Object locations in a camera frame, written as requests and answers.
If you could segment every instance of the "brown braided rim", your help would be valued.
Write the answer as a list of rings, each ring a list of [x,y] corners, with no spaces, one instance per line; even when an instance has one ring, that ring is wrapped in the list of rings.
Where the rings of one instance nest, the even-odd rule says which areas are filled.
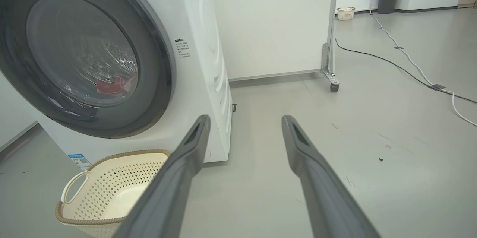
[[[103,163],[107,160],[111,160],[111,159],[119,158],[119,157],[131,156],[131,155],[146,154],[146,153],[163,153],[167,155],[167,158],[169,158],[170,156],[170,153],[165,150],[141,150],[141,151],[119,153],[119,154],[114,154],[114,155],[102,158],[101,160],[91,165],[88,168],[88,171],[91,171],[94,167],[98,166],[100,163]],[[108,218],[108,219],[97,219],[97,220],[70,219],[70,218],[64,218],[62,212],[63,212],[63,202],[58,202],[56,204],[56,209],[55,209],[56,219],[58,219],[58,221],[60,221],[61,223],[72,224],[72,225],[107,225],[107,224],[119,223],[126,219],[125,216],[121,218]]]

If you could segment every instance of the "black cable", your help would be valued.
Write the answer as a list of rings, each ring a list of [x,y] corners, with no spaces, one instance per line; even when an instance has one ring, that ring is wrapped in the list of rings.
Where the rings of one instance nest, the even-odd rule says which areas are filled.
[[[341,49],[343,49],[343,50],[350,51],[350,52],[355,52],[355,53],[360,53],[360,54],[365,54],[365,55],[369,55],[369,56],[374,56],[374,57],[376,57],[376,58],[379,58],[379,59],[382,59],[382,60],[384,60],[384,61],[387,61],[387,62],[391,63],[392,65],[397,66],[397,67],[400,68],[401,70],[404,70],[407,74],[409,74],[409,76],[413,77],[413,78],[414,78],[415,80],[417,80],[418,82],[424,84],[426,87],[431,88],[431,87],[429,87],[426,83],[424,83],[423,81],[421,81],[421,80],[419,80],[418,78],[414,77],[414,75],[412,75],[411,73],[409,73],[409,72],[408,72],[407,70],[405,70],[404,68],[402,68],[402,67],[396,65],[395,63],[393,63],[393,62],[391,62],[391,61],[389,61],[389,60],[387,60],[387,59],[384,59],[384,58],[382,58],[382,57],[375,56],[375,55],[370,54],[370,53],[365,53],[365,52],[360,52],[360,51],[354,51],[354,50],[350,50],[350,49],[347,49],[347,48],[343,48],[343,47],[341,47],[341,46],[339,45],[338,40],[337,40],[336,38],[334,38],[334,41],[336,41],[336,45],[338,45],[338,47],[341,48]],[[442,92],[442,93],[445,93],[445,94],[448,94],[448,95],[452,95],[452,93],[449,93],[449,92],[446,92],[446,91],[441,91],[441,90],[436,90],[436,91],[439,91],[439,92]],[[472,100],[472,99],[468,99],[468,98],[465,98],[465,97],[462,97],[462,96],[459,96],[459,95],[455,95],[455,97],[458,97],[458,98],[461,98],[461,99],[465,99],[465,100],[470,101],[470,102],[472,102],[472,103],[474,103],[474,104],[477,104],[477,102],[474,101],[474,100]]]

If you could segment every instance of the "white washing machine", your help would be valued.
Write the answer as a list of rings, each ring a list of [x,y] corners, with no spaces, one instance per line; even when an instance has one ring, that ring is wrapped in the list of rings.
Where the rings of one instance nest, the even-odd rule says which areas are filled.
[[[201,114],[225,161],[232,98],[212,0],[0,0],[0,68],[85,169],[174,151]]]

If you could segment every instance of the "laundry basket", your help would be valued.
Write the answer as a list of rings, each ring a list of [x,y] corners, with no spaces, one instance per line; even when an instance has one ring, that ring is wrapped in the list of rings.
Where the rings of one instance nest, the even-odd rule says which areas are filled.
[[[354,16],[354,7],[341,7],[338,8],[338,19],[339,20],[351,20]]]
[[[99,160],[65,186],[56,218],[93,237],[111,237],[168,158],[167,151],[143,150]],[[84,175],[80,189],[66,200],[71,185]]]

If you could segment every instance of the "floor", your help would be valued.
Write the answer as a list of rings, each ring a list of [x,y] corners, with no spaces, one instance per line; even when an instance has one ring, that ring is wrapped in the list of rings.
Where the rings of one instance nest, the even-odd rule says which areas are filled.
[[[477,99],[477,9],[376,17],[432,82]],[[336,38],[420,77],[367,14],[337,22]],[[317,74],[232,84],[230,159],[193,179],[182,238],[312,237],[287,162],[284,114],[297,119],[383,238],[475,236],[476,128],[454,114],[450,96],[340,49],[336,77],[337,93]],[[476,105],[458,99],[456,106],[477,121]],[[87,237],[53,213],[78,172],[44,131],[37,134],[0,165],[1,236]]]

